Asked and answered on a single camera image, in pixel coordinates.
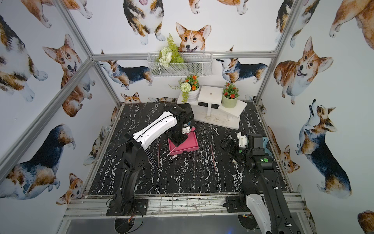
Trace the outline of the black drawer cabinet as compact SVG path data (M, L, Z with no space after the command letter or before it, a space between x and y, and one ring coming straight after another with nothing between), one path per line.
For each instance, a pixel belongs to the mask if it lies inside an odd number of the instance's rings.
M193 110L189 103L168 103L163 110L173 114L173 117L177 120L176 126L180 128L196 126Z

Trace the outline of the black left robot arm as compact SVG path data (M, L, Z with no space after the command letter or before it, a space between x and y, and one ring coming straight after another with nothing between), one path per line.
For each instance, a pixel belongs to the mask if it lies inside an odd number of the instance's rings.
M161 135L179 147L191 135L195 125L194 114L189 103L169 103L159 118L142 130L134 134L125 134L125 142L118 147L117 155L121 157L120 165L116 168L122 170L119 188L108 205L107 216L130 215L136 212L134 201L134 187L140 170L152 156L149 146Z

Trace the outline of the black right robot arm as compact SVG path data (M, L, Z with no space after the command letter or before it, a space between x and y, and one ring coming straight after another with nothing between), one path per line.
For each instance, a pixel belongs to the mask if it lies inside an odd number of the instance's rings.
M254 219L251 227L259 228L263 234L299 234L301 230L281 189L281 174L264 140L258 134L238 133L237 139L222 142L223 151L257 180L255 188L226 198L223 206L229 213L249 212Z

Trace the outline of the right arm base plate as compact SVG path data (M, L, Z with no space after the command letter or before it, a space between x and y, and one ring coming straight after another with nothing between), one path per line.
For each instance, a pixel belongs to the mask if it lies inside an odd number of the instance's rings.
M241 213L250 211L243 199L241 199L239 196L226 197L225 202L223 203L223 207L226 208L228 213Z

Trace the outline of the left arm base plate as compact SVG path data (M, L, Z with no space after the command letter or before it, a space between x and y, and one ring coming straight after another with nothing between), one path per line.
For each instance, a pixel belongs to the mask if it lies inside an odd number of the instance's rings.
M145 215L148 209L148 199L133 199L116 202L111 200L106 216Z

